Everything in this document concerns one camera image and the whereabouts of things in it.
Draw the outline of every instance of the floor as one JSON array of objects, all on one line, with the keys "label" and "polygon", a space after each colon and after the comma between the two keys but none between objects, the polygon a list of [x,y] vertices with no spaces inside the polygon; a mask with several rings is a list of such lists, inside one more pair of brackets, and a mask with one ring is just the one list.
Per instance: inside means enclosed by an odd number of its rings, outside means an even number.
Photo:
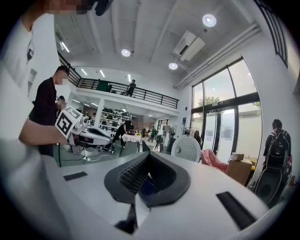
[{"label": "floor", "polygon": [[[153,150],[155,148],[155,145],[156,145],[155,141],[152,143],[152,142],[149,142],[146,140],[146,143],[150,147],[151,150]],[[96,156],[92,156],[92,157],[90,156],[89,158],[91,159],[91,161],[84,161],[82,159],[82,156],[66,152],[66,150],[63,147],[60,147],[61,166],[65,167],[65,166],[82,165],[82,164],[93,164],[93,163],[98,163],[98,162],[103,162],[103,161],[118,158],[120,155],[120,151],[121,151],[121,143],[119,140],[116,141],[115,146],[116,146],[116,151],[113,154],[103,151],[103,152],[100,152],[98,155],[96,154]],[[166,147],[163,147],[161,153],[170,155],[171,153],[168,152],[166,149],[167,149]],[[121,157],[130,155],[133,153],[137,153],[137,152],[138,152],[137,144],[135,142],[127,142],[126,148],[123,149]],[[57,165],[59,165],[58,146],[57,145],[54,146],[54,159],[55,159]]]}]

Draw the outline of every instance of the ceiling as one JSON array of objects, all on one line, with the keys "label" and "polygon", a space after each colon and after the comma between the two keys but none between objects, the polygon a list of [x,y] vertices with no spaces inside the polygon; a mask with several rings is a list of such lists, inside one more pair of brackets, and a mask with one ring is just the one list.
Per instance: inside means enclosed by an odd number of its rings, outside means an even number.
[{"label": "ceiling", "polygon": [[[63,51],[56,39],[58,51],[79,69],[81,66],[106,68],[175,85],[188,72],[181,67],[170,70],[168,65],[173,61],[179,63],[173,50],[187,30],[205,42],[190,61],[181,62],[191,71],[250,25],[230,2],[114,0],[103,16],[96,16],[94,11],[85,15],[56,15],[55,31],[70,52]],[[214,27],[203,24],[205,14],[216,17]],[[124,48],[132,52],[130,57],[120,54]]]},{"label": "ceiling", "polygon": [[[79,101],[82,104],[87,104],[92,108],[97,109],[96,106],[94,106],[91,103],[95,103],[98,105],[100,99],[97,97],[88,97],[85,95],[79,95],[79,94],[74,94],[73,99]],[[122,108],[125,108],[128,113],[134,115],[134,116],[143,116],[143,117],[149,117],[150,118],[161,118],[161,117],[169,117],[170,115],[165,114],[164,112],[158,112],[158,111],[152,111],[147,108],[143,107],[138,107],[138,106],[133,106],[129,104],[123,104],[115,101],[110,101],[110,100],[105,100],[104,104],[105,108],[110,108],[114,110],[122,110]]]}]

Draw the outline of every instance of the white round chair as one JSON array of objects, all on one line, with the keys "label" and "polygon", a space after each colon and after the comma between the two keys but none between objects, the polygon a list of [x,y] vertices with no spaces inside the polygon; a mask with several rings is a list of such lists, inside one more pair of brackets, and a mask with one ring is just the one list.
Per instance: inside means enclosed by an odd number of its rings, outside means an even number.
[{"label": "white round chair", "polygon": [[175,140],[171,155],[199,163],[201,148],[195,138],[189,135],[182,135]]}]

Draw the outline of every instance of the black backpack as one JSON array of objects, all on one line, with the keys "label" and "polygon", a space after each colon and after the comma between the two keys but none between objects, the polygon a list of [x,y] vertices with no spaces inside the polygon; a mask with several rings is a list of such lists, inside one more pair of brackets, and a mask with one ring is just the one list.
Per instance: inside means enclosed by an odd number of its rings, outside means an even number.
[{"label": "black backpack", "polygon": [[272,141],[268,151],[267,167],[282,169],[284,163],[288,160],[289,143],[286,139],[287,132],[278,134],[272,132]]}]

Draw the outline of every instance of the pink cloth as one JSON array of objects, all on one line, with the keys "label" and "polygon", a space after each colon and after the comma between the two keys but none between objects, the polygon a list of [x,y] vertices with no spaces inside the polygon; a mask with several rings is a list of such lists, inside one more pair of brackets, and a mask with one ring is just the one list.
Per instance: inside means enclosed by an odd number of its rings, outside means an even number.
[{"label": "pink cloth", "polygon": [[201,160],[202,160],[202,164],[204,164],[204,165],[215,167],[215,168],[221,170],[222,172],[226,172],[228,164],[221,162],[216,157],[214,152],[210,149],[201,151]]}]

